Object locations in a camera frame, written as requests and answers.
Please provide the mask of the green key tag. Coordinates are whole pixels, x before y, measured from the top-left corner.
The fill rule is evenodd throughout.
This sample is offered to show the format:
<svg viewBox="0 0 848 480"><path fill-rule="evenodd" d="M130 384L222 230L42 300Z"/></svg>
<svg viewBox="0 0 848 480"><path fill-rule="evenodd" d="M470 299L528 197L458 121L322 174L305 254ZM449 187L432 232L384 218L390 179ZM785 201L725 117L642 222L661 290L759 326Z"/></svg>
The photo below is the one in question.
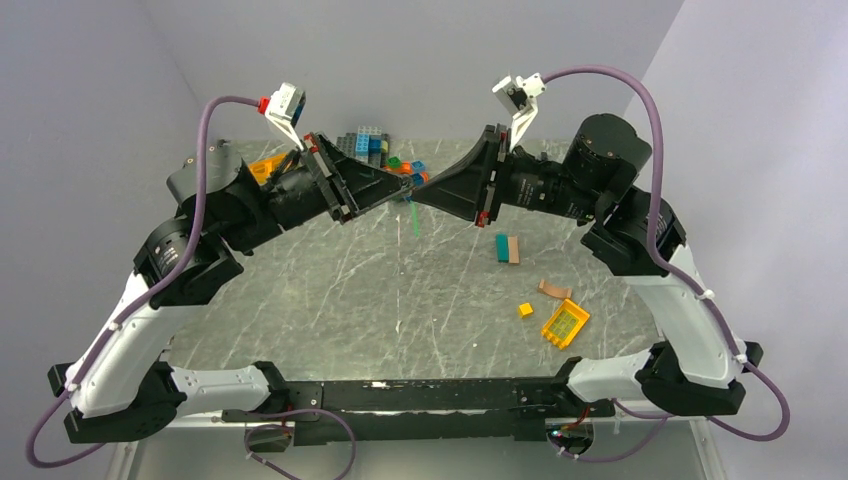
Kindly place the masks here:
<svg viewBox="0 0 848 480"><path fill-rule="evenodd" d="M420 235L421 235L421 230L420 230L420 219L419 219L419 213L418 213L418 206L415 202L410 201L409 207L410 207L410 218L411 218L411 225L412 225L412 229L413 229L413 235L414 235L415 238L419 238Z"/></svg>

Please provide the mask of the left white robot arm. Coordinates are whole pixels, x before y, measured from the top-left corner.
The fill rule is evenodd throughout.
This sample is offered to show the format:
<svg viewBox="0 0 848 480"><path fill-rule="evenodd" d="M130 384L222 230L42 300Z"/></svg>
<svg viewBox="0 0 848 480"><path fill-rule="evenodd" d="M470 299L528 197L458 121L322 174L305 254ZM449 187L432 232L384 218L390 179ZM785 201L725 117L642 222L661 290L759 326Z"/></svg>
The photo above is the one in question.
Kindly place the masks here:
<svg viewBox="0 0 848 480"><path fill-rule="evenodd" d="M191 311L242 274L240 256L320 215L351 221L408 193L413 182L313 133L265 182L220 142L167 185L175 216L142 243L122 298L88 350L50 371L54 394L71 406L63 425L74 444L137 441L175 419L216 410L264 420L289 411L290 389L273 363L189 370L162 359L166 344Z"/></svg>

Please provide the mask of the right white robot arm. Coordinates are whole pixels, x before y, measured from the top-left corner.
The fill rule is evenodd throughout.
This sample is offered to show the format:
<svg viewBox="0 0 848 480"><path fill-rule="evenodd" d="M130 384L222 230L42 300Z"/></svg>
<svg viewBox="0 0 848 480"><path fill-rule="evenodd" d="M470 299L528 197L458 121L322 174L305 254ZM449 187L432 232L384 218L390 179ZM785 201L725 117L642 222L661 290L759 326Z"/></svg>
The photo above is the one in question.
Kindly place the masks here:
<svg viewBox="0 0 848 480"><path fill-rule="evenodd" d="M650 196L634 182L650 154L613 114L586 118L561 161L513 146L507 127L489 126L412 196L479 227L504 205L572 219L585 230L582 244L648 307L660 342L616 358L573 357L560 368L551 399L564 415L614 399L646 400L677 416L733 415L746 393L736 355L762 355L756 343L727 341L717 326L670 205L662 203L657 225L649 225Z"/></svg>

